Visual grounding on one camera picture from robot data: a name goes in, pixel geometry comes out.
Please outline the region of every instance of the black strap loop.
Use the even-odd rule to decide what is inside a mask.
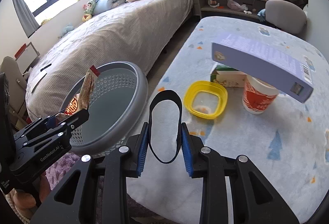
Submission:
[[[175,154],[174,158],[172,158],[172,160],[170,160],[168,162],[161,161],[159,159],[159,157],[157,157],[157,155],[154,153],[152,146],[151,146],[152,111],[153,111],[154,107],[160,101],[166,101],[166,100],[173,101],[174,103],[176,103],[176,105],[178,106],[178,109],[179,109],[179,121],[178,121],[178,130],[177,130],[177,139],[176,139],[176,143],[177,143],[176,154]],[[182,101],[181,101],[181,98],[178,96],[178,94],[173,90],[164,90],[164,91],[159,92],[154,97],[154,99],[152,100],[152,102],[150,104],[150,116],[149,116],[149,120],[148,120],[148,144],[150,145],[150,149],[151,149],[153,155],[155,156],[155,158],[157,158],[157,160],[159,162],[161,162],[162,164],[172,163],[176,159],[176,157],[179,153],[179,150],[182,145]]]

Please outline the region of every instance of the green stuffed toy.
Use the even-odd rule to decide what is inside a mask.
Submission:
[[[85,13],[87,13],[87,14],[93,14],[93,11],[94,11],[95,6],[96,6],[96,1],[95,0],[89,1],[87,3]]]

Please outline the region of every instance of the laundry basket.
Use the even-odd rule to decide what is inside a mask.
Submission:
[[[130,62],[112,62],[99,68],[89,102],[89,120],[72,131],[71,151],[100,157],[119,147],[137,122],[147,99],[147,79]],[[80,92],[82,78],[67,94],[61,110]]]

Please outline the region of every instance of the pink plastic bag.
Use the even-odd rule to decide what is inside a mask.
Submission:
[[[247,11],[248,10],[248,7],[246,4],[240,5],[238,2],[235,2],[233,0],[228,0],[227,6],[231,10],[235,10],[235,11]]]

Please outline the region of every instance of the bed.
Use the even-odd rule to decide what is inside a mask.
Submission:
[[[59,111],[66,95],[91,65],[130,61],[145,74],[180,25],[192,0],[140,0],[93,17],[58,41],[33,68],[26,91],[31,120]],[[47,74],[33,89],[45,66]]]

